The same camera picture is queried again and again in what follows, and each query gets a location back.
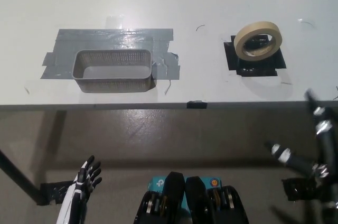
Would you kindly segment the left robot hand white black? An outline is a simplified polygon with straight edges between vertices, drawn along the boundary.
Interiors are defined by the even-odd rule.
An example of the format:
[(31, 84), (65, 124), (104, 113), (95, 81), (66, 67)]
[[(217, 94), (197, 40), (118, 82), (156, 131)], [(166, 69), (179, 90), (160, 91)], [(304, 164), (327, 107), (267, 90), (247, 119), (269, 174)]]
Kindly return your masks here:
[(100, 177), (101, 162), (95, 162), (90, 156), (80, 168), (78, 174), (65, 194), (57, 223), (84, 223), (87, 214), (87, 203), (96, 186), (102, 181)]

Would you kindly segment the right robot hand black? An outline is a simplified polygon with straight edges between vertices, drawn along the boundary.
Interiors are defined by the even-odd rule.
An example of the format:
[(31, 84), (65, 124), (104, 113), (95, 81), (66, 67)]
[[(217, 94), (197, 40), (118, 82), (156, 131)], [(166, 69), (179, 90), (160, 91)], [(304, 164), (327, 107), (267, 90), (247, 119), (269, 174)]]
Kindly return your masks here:
[(334, 122), (337, 114), (332, 108), (321, 105), (310, 90), (305, 92), (307, 107), (312, 115), (318, 159), (315, 163), (297, 156), (290, 148), (273, 141), (265, 142), (272, 157), (282, 165), (309, 178), (317, 178), (322, 183), (320, 200), (325, 208), (337, 208), (337, 140)]

